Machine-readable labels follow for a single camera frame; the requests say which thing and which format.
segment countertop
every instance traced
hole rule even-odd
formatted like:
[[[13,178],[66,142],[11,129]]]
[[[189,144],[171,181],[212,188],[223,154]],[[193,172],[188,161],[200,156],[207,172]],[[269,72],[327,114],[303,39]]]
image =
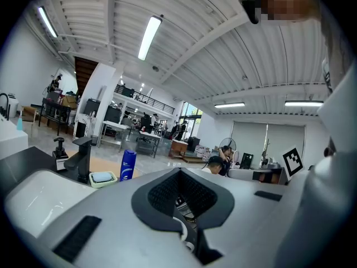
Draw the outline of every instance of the countertop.
[[[27,134],[22,130],[17,130],[14,123],[0,116],[0,142],[18,137],[27,137]]]
[[[70,156],[75,153],[75,151],[67,152]],[[0,160],[0,194],[5,197],[25,178],[38,170],[50,170],[67,179],[78,181],[76,170],[57,172],[56,162],[52,156],[36,147],[31,147]],[[120,176],[120,164],[91,157],[90,171],[112,171],[116,176]],[[138,176],[139,172],[134,169],[133,178]]]

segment window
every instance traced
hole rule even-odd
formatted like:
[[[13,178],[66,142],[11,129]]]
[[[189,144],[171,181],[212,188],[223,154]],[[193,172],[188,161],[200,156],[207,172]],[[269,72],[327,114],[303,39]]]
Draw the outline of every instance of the window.
[[[186,116],[192,116],[196,114],[197,114],[197,108],[189,104],[189,106],[187,107]]]
[[[187,106],[189,104],[187,102],[184,103],[184,106],[182,107],[182,112],[181,112],[181,116],[186,116],[186,111],[187,111]]]
[[[184,103],[179,121],[180,124],[182,124],[184,120],[187,121],[187,132],[184,134],[183,139],[197,136],[202,114],[202,110],[197,109],[197,107],[187,102]]]

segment woman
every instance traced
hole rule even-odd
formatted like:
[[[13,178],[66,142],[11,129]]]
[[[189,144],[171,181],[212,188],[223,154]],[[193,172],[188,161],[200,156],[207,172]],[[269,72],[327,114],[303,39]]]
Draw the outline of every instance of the woman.
[[[219,174],[225,176],[230,168],[230,154],[232,153],[232,148],[229,146],[223,146],[218,149],[219,156],[223,159],[223,168],[220,170]]]

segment trash can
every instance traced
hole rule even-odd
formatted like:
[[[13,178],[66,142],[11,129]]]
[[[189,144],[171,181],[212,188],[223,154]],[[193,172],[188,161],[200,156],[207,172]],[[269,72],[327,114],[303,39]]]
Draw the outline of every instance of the trash can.
[[[98,136],[96,136],[96,135],[91,135],[90,138],[91,138],[91,144],[92,144],[92,146],[97,145]]]

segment shelf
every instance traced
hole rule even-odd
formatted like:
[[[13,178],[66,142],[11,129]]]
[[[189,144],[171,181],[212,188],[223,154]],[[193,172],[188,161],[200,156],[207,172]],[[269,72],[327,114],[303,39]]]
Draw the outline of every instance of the shelf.
[[[58,119],[57,118],[55,118],[55,117],[52,117],[52,116],[49,116],[49,115],[42,115],[42,117],[45,117],[45,118],[47,118],[48,120],[52,120],[52,121],[55,121],[55,122],[57,122],[58,123]],[[66,121],[60,121],[60,124],[62,124],[62,125],[67,125],[67,122]]]

